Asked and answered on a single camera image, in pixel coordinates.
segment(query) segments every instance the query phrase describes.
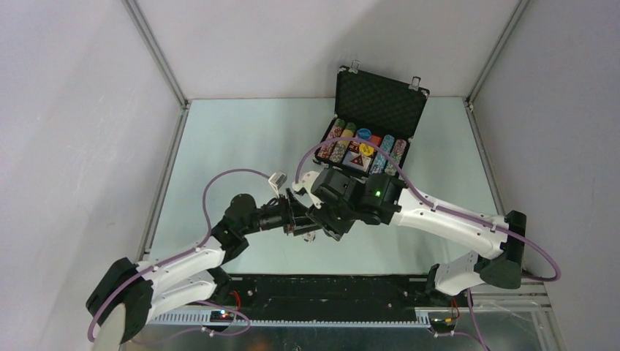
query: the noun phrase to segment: poker chip stack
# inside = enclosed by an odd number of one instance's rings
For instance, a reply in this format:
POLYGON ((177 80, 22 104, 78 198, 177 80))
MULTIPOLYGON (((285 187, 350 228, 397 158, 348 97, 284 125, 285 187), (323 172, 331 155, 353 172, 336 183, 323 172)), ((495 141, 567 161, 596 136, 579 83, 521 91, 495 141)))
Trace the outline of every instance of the poker chip stack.
MULTIPOLYGON (((380 148, 385 152, 392 151, 392 146, 394 146, 394 137, 392 135, 386 135, 383 137, 383 141, 381 142, 380 148)), ((381 154, 377 154, 377 157, 372 162, 372 167, 370 169, 370 174, 378 174, 383 173, 383 169, 385 168, 385 164, 388 162, 388 159, 381 154)))
MULTIPOLYGON (((345 126, 342 131, 341 137, 352 137, 353 133, 355 133, 357 127, 355 123, 349 122, 345 126)), ((349 141, 340 140, 336 146, 334 146, 333 151, 331 151, 330 161, 331 162, 340 162, 344 157, 344 154, 347 152, 347 147, 349 146, 349 141)))
MULTIPOLYGON (((328 136, 325 138, 326 140, 329 139, 333 139, 335 137, 339 137, 342 134, 342 129, 344 128, 344 121, 341 120, 340 118, 337 118, 334 122, 333 122, 333 126, 331 127, 328 136)), ((321 147, 321 149, 319 150, 318 153, 318 157, 322 157, 324 159, 327 159, 330 155, 331 152, 334 148, 334 146, 336 146, 336 143, 331 143, 329 145, 324 145, 321 147)))
MULTIPOLYGON (((390 154, 390 156, 396 161, 396 163, 399 163, 401 161, 406 146, 407 142, 402 139, 398 139, 394 143, 394 149, 392 149, 392 153, 390 154)), ((396 174, 396 167, 394 167, 394 165, 390 163, 385 167, 385 172, 390 176, 394 176, 396 174)))

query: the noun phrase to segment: open black case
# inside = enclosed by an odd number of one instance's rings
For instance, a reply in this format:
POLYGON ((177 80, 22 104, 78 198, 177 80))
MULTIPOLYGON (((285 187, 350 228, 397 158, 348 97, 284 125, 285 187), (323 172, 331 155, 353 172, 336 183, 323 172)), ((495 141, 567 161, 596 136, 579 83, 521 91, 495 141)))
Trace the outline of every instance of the open black case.
MULTIPOLYGON (((351 67, 342 66, 336 81, 335 116, 325 130, 321 141, 328 138, 329 131, 337 118, 353 122, 358 128, 370 129, 373 135, 383 138, 392 135, 395 139, 407 141, 400 160, 402 167, 409 152, 413 134, 420 122, 430 91, 420 87, 420 78, 413 77, 411 83, 382 77, 359 70, 359 62, 351 67)), ((329 158, 314 153, 317 164, 336 167, 349 176, 368 177, 368 171, 332 162, 329 158)))

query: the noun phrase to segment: blue poker chip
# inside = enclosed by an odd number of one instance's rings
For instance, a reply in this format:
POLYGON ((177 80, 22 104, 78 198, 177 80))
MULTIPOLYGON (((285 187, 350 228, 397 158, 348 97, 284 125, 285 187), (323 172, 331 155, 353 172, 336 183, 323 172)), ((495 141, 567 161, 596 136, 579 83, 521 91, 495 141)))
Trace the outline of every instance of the blue poker chip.
POLYGON ((362 128, 358 130, 357 137, 359 137, 360 139, 369 140, 371 136, 372 136, 371 131, 366 128, 362 128))

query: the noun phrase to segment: case latch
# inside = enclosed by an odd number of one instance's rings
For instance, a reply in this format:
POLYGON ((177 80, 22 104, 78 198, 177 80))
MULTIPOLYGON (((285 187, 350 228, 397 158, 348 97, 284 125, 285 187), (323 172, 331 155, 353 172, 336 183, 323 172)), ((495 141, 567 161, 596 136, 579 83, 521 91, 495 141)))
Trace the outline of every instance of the case latch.
POLYGON ((349 68, 349 72, 356 75, 359 72, 358 71, 359 68, 360 68, 360 62, 358 60, 353 60, 353 62, 351 62, 351 68, 349 68))
POLYGON ((417 91, 420 88, 420 81, 421 80, 422 80, 422 78, 420 78, 417 75, 415 75, 411 79, 411 84, 409 84, 409 89, 417 91))

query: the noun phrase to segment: purple cable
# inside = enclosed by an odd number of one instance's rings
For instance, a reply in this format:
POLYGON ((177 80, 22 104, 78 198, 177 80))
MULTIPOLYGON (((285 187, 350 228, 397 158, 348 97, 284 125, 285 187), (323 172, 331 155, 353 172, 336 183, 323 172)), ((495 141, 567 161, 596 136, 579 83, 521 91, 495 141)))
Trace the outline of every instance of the purple cable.
MULTIPOLYGON (((209 215, 207 214, 207 205, 205 203, 206 200, 206 196, 207 196, 207 191, 209 190, 209 188, 211 187, 211 184, 214 183, 214 181, 220 179, 221 177, 227 175, 227 174, 231 174, 231 173, 237 173, 237 172, 249 172, 249 173, 254 173, 257 174, 259 176, 262 176, 263 178, 269 179, 269 176, 259 172, 257 170, 250 170, 248 168, 237 168, 234 170, 227 170, 225 172, 222 172, 218 175, 216 175, 213 179, 211 179, 207 186, 205 186, 205 190, 203 191, 203 213, 205 215, 205 219, 207 220, 207 234, 205 235, 205 238, 196 246, 192 247, 191 249, 188 249, 180 254, 176 254, 170 258, 167 258, 166 260, 163 260, 161 262, 158 262, 156 265, 157 267, 163 267, 171 262, 174 262, 182 257, 187 256, 188 254, 191 254, 192 252, 196 252, 195 251, 195 247, 200 247, 202 245, 204 245, 207 240, 209 239, 209 237, 211 236, 211 220, 209 219, 209 215)), ((99 318, 101 318, 101 315, 103 314, 103 311, 106 310, 106 308, 110 305, 110 303, 112 303, 112 300, 114 300, 114 298, 116 298, 116 296, 118 296, 118 294, 121 293, 121 291, 123 291, 123 289, 125 289, 126 287, 128 287, 131 283, 135 282, 136 279, 140 278, 141 276, 152 272, 153 268, 155 265, 151 265, 143 270, 141 270, 140 272, 136 273, 134 276, 132 276, 131 278, 127 279, 123 284, 121 284, 118 288, 116 288, 116 290, 114 290, 110 296, 108 296, 104 303, 101 305, 101 307, 99 307, 99 309, 97 310, 96 314, 93 316, 93 320, 91 321, 91 324, 88 327, 88 333, 87 333, 87 337, 88 340, 90 342, 94 342, 95 341, 95 337, 94 337, 94 330, 95 330, 95 325, 97 325, 97 321, 99 320, 99 318)))
MULTIPOLYGON (((308 152, 306 152, 305 155, 303 155, 303 157, 301 158, 301 161, 299 162, 299 165, 297 166, 297 172, 295 173, 295 182, 299 182, 299 176, 301 174, 301 167, 303 166, 303 164, 306 162, 306 160, 308 159, 308 157, 310 157, 310 155, 312 155, 318 148, 321 148, 324 145, 328 145, 331 143, 335 143, 337 141, 355 141, 356 143, 360 143, 360 144, 366 144, 366 145, 370 145, 371 147, 373 147, 373 149, 375 149, 377 152, 379 152, 381 155, 383 155, 387 161, 389 163, 391 163, 395 168, 396 171, 398 171, 398 174, 401 175, 401 177, 403 178, 403 180, 405 181, 405 184, 407 184, 407 187, 409 187, 410 192, 413 194, 413 196, 415 196, 420 202, 424 203, 425 205, 427 205, 430 208, 433 208, 435 206, 434 203, 432 203, 432 201, 430 201, 429 199, 427 199, 424 195, 422 195, 420 193, 419 190, 417 190, 415 188, 415 186, 413 185, 413 183, 411 182, 411 180, 409 180, 409 177, 407 177, 407 175, 405 174, 405 172, 398 166, 398 163, 392 158, 390 157, 389 153, 386 152, 385 150, 382 150, 381 148, 377 148, 374 147, 372 144, 369 144, 367 140, 364 139, 360 139, 358 137, 335 137, 329 140, 326 140, 314 147, 312 147, 310 150, 308 150, 308 152)), ((484 220, 483 218, 479 218, 477 216, 472 216, 470 214, 464 214, 460 211, 456 211, 453 210, 451 208, 446 208, 444 206, 438 205, 436 207, 437 211, 441 211, 444 212, 446 214, 450 214, 452 216, 457 216, 459 218, 468 220, 470 222, 474 222, 477 224, 480 224, 484 227, 488 227, 491 228, 493 227, 493 224, 491 224, 490 222, 484 220)), ((556 261, 545 251, 543 250, 543 248, 541 248, 540 246, 538 246, 537 244, 535 244, 533 241, 529 240, 528 238, 521 236, 517 233, 514 233, 508 229, 505 229, 503 227, 497 227, 496 230, 498 230, 499 232, 502 232, 510 237, 513 237, 519 241, 522 241, 523 243, 525 243, 527 246, 530 246, 531 248, 533 248, 536 252, 538 252, 541 256, 543 256, 545 258, 545 260, 547 260, 547 262, 549 262, 549 264, 551 264, 551 266, 553 267, 553 269, 555 270, 555 275, 552 277, 541 277, 541 276, 532 276, 529 274, 524 274, 524 276, 526 278, 530 278, 532 280, 536 280, 539 282, 555 282, 557 280, 560 279, 560 277, 562 276, 562 272, 560 271, 560 267, 559 265, 556 263, 556 261)))
POLYGON ((233 333, 224 333, 224 332, 221 332, 221 331, 212 331, 209 328, 205 328, 203 330, 203 327, 193 327, 193 328, 183 329, 182 331, 179 331, 177 333, 174 333, 171 336, 165 337, 165 338, 157 340, 157 341, 144 342, 144 341, 132 340, 132 342, 134 344, 138 344, 140 346, 153 346, 153 345, 161 344, 163 342, 172 340, 175 337, 183 335, 185 333, 191 333, 191 332, 194 332, 194 331, 209 332, 209 334, 213 333, 213 335, 219 335, 219 336, 237 336, 239 334, 247 332, 250 329, 250 327, 252 326, 252 322, 250 322, 250 319, 248 318, 248 316, 246 316, 245 314, 241 313, 241 311, 237 311, 237 310, 234 310, 234 309, 228 309, 227 307, 220 306, 218 304, 215 304, 215 303, 212 303, 212 302, 209 302, 209 301, 196 301, 196 302, 197 303, 201 303, 201 304, 206 305, 206 306, 215 307, 216 309, 223 309, 226 312, 233 313, 233 314, 235 314, 235 316, 239 316, 239 317, 243 318, 243 320, 245 320, 247 322, 246 327, 243 328, 240 331, 236 331, 236 332, 233 332, 233 333))

